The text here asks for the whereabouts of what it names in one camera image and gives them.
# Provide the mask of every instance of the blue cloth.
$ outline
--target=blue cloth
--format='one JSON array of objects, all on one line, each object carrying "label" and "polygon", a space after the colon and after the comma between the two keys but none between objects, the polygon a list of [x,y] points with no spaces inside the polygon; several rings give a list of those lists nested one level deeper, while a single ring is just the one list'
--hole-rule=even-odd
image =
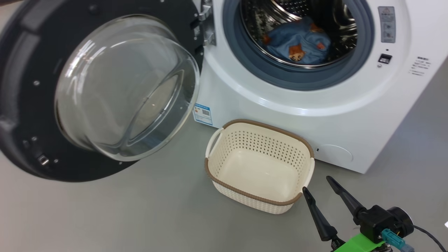
[{"label": "blue cloth", "polygon": [[[305,55],[297,63],[323,63],[327,58],[331,40],[325,32],[312,32],[312,23],[310,17],[304,17],[299,22],[283,23],[267,34],[271,39],[269,44],[261,44],[272,55],[288,61],[292,61],[289,58],[289,48],[301,44]],[[324,45],[323,49],[317,47],[319,43]]]}]

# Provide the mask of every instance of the white washing machine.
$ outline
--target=white washing machine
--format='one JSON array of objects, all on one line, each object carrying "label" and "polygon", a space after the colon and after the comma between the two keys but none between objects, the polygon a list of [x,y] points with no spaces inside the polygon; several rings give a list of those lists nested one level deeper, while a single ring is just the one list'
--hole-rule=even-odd
[{"label": "white washing machine", "polygon": [[[205,49],[195,120],[274,125],[307,139],[316,159],[360,173],[448,53],[446,1],[214,0],[213,7],[216,46]],[[320,18],[332,38],[335,55],[324,64],[285,62],[258,45],[272,26],[304,14]]]},{"label": "white washing machine", "polygon": [[[35,176],[95,180],[162,148],[193,111],[214,127],[247,118],[289,130],[318,159],[364,173],[447,56],[447,7],[442,0],[4,5],[0,148]],[[303,16],[332,40],[325,61],[300,64],[260,45],[277,25]]]}]

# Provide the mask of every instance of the stainless steel drum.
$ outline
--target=stainless steel drum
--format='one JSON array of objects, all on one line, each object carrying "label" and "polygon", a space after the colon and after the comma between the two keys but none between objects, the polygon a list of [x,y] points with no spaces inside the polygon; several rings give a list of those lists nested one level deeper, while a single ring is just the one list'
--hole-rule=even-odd
[{"label": "stainless steel drum", "polygon": [[[332,40],[324,63],[306,65],[284,60],[259,45],[260,39],[277,25],[297,21],[304,16],[312,17]],[[356,22],[342,0],[242,0],[241,17],[254,44],[269,57],[287,65],[302,68],[329,65],[344,58],[356,47]]]}]

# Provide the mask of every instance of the open door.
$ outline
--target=open door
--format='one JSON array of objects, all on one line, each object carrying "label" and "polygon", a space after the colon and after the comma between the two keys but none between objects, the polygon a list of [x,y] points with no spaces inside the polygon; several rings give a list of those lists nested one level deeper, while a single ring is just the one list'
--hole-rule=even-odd
[{"label": "open door", "polygon": [[198,95],[203,34],[190,0],[30,0],[0,37],[0,148],[61,181],[162,148]]}]

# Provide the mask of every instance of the robotic arm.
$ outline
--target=robotic arm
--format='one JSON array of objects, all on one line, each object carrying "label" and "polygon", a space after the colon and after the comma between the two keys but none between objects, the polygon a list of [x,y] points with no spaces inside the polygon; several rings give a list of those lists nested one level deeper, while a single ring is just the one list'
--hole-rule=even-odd
[{"label": "robotic arm", "polygon": [[391,245],[401,252],[414,252],[414,248],[403,240],[414,231],[414,227],[428,234],[442,251],[446,252],[440,242],[431,234],[414,226],[409,215],[401,208],[392,207],[385,210],[374,205],[371,209],[366,209],[332,177],[327,176],[327,181],[348,207],[355,224],[361,226],[360,234],[348,242],[341,240],[337,236],[336,229],[328,223],[316,206],[316,201],[310,191],[303,187],[303,195],[310,208],[319,236],[322,241],[332,241],[332,252],[390,252],[392,251]]}]

